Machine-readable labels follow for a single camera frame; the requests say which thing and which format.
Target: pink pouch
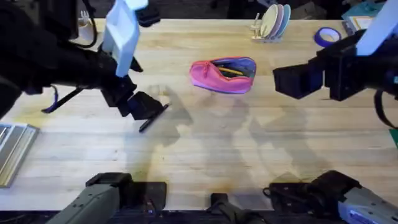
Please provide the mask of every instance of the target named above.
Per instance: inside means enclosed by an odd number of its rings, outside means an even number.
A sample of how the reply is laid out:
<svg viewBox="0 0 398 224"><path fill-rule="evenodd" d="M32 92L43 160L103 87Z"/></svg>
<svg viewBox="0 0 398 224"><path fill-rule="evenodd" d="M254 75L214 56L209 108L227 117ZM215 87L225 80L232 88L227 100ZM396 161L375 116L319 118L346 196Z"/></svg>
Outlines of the pink pouch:
<svg viewBox="0 0 398 224"><path fill-rule="evenodd" d="M225 70L233 70L240 75ZM255 74L256 63L249 57L197 61L192 64L190 69L192 84L222 93L245 93L249 91Z"/></svg>

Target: yellow pencil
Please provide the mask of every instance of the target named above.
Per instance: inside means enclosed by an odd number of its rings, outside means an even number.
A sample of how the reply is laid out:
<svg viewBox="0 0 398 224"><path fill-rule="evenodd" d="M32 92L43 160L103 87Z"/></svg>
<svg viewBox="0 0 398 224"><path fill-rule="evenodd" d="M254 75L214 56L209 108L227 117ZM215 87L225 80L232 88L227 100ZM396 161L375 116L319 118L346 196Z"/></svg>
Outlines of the yellow pencil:
<svg viewBox="0 0 398 224"><path fill-rule="evenodd" d="M235 74L235 75L243 75L242 72L235 71L235 70L232 70L232 69L228 69L228 68L224 68L224 67L217 67L217 68L218 68L220 71L231 72L231 73L233 73L233 74Z"/></svg>

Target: plate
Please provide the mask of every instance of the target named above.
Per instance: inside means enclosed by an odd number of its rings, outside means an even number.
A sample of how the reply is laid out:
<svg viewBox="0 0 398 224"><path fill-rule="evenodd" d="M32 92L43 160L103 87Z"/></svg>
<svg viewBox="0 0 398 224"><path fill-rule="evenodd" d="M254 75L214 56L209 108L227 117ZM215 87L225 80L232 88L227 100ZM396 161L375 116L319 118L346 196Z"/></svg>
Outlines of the plate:
<svg viewBox="0 0 398 224"><path fill-rule="evenodd" d="M261 37L267 36L275 25L278 16L278 7L276 4L271 5L266 13L262 16L260 27Z"/></svg>
<svg viewBox="0 0 398 224"><path fill-rule="evenodd" d="M276 18L276 22L274 27L272 28L271 32L268 35L268 38L274 37L275 34L278 32L280 25L282 24L282 20L284 18L284 7L283 5L279 4L278 6L278 16Z"/></svg>
<svg viewBox="0 0 398 224"><path fill-rule="evenodd" d="M284 31L287 27L287 24L289 23L290 12L291 12L290 5L288 5L288 4L284 5L284 18L282 19L282 23L281 23L279 30L276 33L275 37L280 37L284 33Z"/></svg>

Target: wooden tabletop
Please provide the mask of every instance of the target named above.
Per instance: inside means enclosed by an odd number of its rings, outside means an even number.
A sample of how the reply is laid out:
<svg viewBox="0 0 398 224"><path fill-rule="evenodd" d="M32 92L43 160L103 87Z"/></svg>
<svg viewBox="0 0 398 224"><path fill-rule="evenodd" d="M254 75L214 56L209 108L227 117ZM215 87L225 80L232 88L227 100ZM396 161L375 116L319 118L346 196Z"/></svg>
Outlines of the wooden tabletop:
<svg viewBox="0 0 398 224"><path fill-rule="evenodd" d="M52 90L22 96L2 119L41 129L0 210L60 210L99 172L165 181L167 209L202 209L212 192L244 208L271 208L261 189L272 181L311 181L336 169L398 204L398 150L378 120L373 91L344 102L326 89L302 100L274 90L272 69L305 63L321 47L312 36L340 21L291 21L279 44L251 42L252 21L168 20L141 29L131 72L138 89L171 107L144 134L143 121L122 118L100 91L87 90L52 114ZM98 29L103 30L103 21ZM193 86L196 60L247 56L257 63L252 90L225 95ZM72 88L59 87L62 96ZM392 97L387 115L398 122Z"/></svg>

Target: blue tape roll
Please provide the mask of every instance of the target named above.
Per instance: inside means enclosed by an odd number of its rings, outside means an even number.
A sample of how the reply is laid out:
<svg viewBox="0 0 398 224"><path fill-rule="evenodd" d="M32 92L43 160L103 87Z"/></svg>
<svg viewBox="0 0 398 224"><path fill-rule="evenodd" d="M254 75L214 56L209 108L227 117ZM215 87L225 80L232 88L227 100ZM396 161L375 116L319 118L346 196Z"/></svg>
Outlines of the blue tape roll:
<svg viewBox="0 0 398 224"><path fill-rule="evenodd" d="M321 34L329 35L334 41L325 40L322 38ZM315 33L313 39L319 46L328 47L329 45L334 44L336 41L341 40L341 34L331 27L322 27L317 31L317 33Z"/></svg>

